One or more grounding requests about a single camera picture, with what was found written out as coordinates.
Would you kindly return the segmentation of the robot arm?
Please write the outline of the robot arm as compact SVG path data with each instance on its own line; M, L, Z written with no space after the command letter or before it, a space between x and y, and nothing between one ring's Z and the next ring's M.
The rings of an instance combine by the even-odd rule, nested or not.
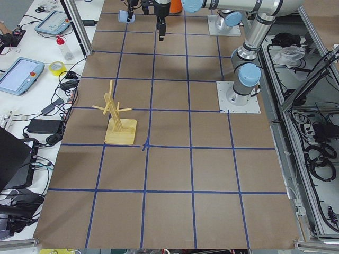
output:
M118 12L118 21L120 23L132 23L135 20L134 10L141 8L144 15L149 14L149 8L154 8L156 15L156 27L158 30L159 41L163 41L166 36L166 17L169 14L179 13L185 10L190 13L199 11L202 8L214 10L217 8L218 1L127 1L125 5L127 10L120 10ZM215 28L219 31L225 28L232 28L237 26L242 19L242 14L233 10L218 10L217 15L214 16Z
M232 88L227 91L227 99L239 106L246 105L252 91L261 79L260 68L253 63L267 33L278 16L286 16L296 11L303 1L230 1L225 4L230 10L255 12L256 17L243 44L232 56L236 76Z

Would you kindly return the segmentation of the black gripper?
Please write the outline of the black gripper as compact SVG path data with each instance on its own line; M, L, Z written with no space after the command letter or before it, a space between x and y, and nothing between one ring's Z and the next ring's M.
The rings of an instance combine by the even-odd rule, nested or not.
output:
M158 39L163 41L166 35L166 21L165 18L170 13L171 1L161 1L161 0L127 0L128 15L127 22L130 22L133 18L134 10L137 8L137 5L140 3L143 14L149 15L149 7L154 8L154 14L157 16L157 30L158 30Z

